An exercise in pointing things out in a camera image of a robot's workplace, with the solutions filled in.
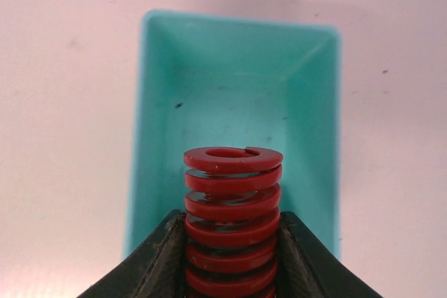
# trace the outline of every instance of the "turquoise plastic tray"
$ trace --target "turquoise plastic tray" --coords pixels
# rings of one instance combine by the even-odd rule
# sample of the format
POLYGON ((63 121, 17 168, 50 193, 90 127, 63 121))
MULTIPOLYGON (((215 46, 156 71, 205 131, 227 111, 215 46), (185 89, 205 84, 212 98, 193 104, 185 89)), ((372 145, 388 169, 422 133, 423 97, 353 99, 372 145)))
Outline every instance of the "turquoise plastic tray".
POLYGON ((208 146, 283 153, 281 210, 338 256, 339 50, 330 27, 146 14, 124 256, 184 208, 183 153, 208 146))

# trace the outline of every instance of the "white surface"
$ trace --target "white surface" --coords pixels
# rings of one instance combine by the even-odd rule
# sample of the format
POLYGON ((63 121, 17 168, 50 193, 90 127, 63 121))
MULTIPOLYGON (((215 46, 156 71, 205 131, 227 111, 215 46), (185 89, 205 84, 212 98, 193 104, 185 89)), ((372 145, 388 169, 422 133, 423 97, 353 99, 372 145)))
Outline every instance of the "white surface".
POLYGON ((446 296, 447 0, 0 0, 0 297, 74 297, 119 262, 151 8, 338 27, 344 264, 446 296))

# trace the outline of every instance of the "black clamp jaw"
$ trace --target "black clamp jaw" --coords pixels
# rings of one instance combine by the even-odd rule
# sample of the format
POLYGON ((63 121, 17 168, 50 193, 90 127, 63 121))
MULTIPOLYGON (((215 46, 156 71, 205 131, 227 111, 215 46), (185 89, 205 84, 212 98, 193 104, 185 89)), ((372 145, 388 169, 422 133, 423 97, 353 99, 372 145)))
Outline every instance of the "black clamp jaw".
MULTIPOLYGON (((185 213, 171 211, 137 249, 78 298, 184 298, 185 213)), ((278 229, 277 298, 381 298, 293 213, 278 229)))

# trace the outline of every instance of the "spring coil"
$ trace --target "spring coil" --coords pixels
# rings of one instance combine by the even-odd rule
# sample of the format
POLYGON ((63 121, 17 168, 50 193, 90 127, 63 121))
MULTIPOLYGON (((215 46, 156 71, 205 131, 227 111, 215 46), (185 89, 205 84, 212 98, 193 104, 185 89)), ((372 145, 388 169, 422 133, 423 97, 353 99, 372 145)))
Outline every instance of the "spring coil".
POLYGON ((282 160, 252 147, 184 154, 187 297, 274 297, 282 160))

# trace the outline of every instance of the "red spring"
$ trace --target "red spring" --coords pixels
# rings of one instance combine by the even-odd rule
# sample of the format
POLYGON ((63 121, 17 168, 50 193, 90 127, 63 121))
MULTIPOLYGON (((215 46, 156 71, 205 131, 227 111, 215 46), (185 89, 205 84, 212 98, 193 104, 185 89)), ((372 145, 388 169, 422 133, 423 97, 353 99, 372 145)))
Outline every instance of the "red spring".
POLYGON ((274 297, 283 156, 270 149, 187 151, 188 297, 274 297))

